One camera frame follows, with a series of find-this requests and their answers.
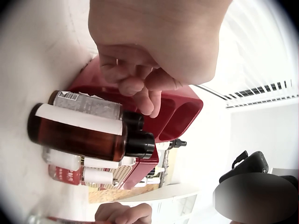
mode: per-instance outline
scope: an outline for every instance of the black bottle cap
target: black bottle cap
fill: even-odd
[[[144,125],[142,114],[132,111],[123,112],[123,121],[127,124],[128,130],[130,131],[142,130]]]
[[[180,139],[176,139],[174,148],[178,148],[178,147],[186,146],[186,145],[187,145],[187,142],[181,141]]]
[[[149,159],[155,149],[155,137],[145,131],[128,131],[125,156]]]

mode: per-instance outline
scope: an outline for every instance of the black pump nozzle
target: black pump nozzle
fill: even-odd
[[[174,144],[174,148],[178,148],[178,147],[186,146],[186,145],[187,145],[187,142],[181,141],[180,139],[176,139],[175,144]]]

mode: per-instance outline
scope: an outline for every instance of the barcode label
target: barcode label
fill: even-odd
[[[79,96],[79,94],[70,93],[70,92],[67,92],[66,94],[64,94],[63,92],[60,92],[60,94],[58,95],[58,97],[66,98],[66,99],[70,99],[70,100],[74,100],[74,101],[77,100],[78,96]]]

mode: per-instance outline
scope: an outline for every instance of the white wall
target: white wall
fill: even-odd
[[[227,169],[244,150],[263,152],[269,170],[298,169],[298,108],[296,103],[233,113]]]
[[[212,193],[225,173],[229,154],[230,112],[225,102],[192,87],[204,102],[198,117],[180,137],[186,147],[178,148],[172,183],[190,183],[201,191],[195,210],[212,205]]]

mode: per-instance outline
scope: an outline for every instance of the hand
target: hand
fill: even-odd
[[[152,208],[148,204],[130,208],[118,202],[106,203],[99,206],[94,218],[116,224],[151,224]]]
[[[90,0],[89,31],[106,81],[155,118],[162,90],[214,77],[220,25],[231,1]]]

